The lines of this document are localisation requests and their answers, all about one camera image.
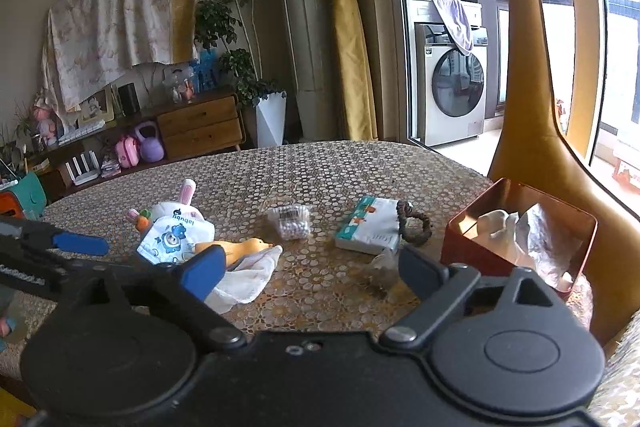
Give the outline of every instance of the giraffe chair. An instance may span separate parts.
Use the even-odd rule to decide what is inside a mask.
[[[509,5],[504,126],[489,177],[531,185],[596,217],[585,274],[594,295],[591,332],[604,345],[640,308],[640,223],[602,188],[559,130],[542,0]]]

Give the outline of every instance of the floor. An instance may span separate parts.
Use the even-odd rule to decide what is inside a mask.
[[[438,145],[433,147],[443,156],[480,172],[483,176],[489,173],[491,161],[494,158],[498,140],[500,139],[500,129],[488,131],[475,138],[468,138],[453,143]],[[630,190],[625,185],[620,185],[611,175],[613,165],[606,161],[594,157],[591,163],[591,172],[594,176],[608,188],[613,195],[627,204],[633,211],[640,214],[640,193]]]
[[[495,129],[475,138],[436,145],[432,149],[486,176],[489,174],[489,167],[494,159],[495,148],[498,147],[499,139],[500,129]]]

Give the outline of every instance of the cabinet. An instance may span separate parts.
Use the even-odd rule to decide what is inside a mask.
[[[178,160],[244,142],[242,122],[232,93],[214,94],[158,116],[160,134],[169,160]]]

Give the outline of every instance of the yellow rubber duck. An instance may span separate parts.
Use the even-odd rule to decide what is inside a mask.
[[[245,255],[251,255],[252,253],[258,253],[266,248],[271,248],[273,245],[265,243],[263,240],[257,237],[252,237],[242,243],[230,243],[229,241],[212,241],[211,243],[196,243],[195,253],[207,250],[207,248],[217,245],[222,247],[226,255],[226,265],[231,266],[239,259],[242,259]]]

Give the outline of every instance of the black speaker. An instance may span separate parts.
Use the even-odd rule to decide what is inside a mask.
[[[120,96],[120,103],[122,104],[122,111],[125,116],[133,116],[140,112],[140,104],[138,103],[138,96],[136,95],[136,86],[133,84],[127,84],[118,88],[118,95]]]

